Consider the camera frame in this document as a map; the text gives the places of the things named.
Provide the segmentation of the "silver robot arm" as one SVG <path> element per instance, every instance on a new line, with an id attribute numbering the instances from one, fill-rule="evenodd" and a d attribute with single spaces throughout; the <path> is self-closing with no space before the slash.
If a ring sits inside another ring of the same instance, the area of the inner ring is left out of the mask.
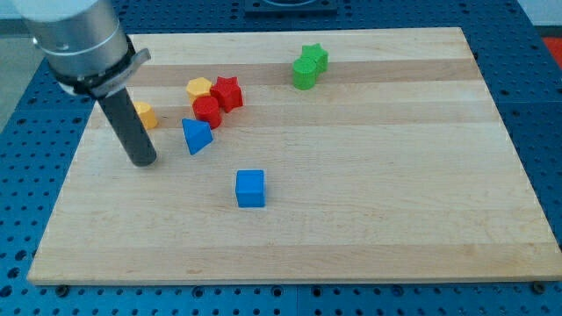
<path id="1" fill-rule="evenodd" d="M 136 51 L 108 0 L 14 0 L 34 45 L 70 94 L 104 98 L 151 59 Z"/>

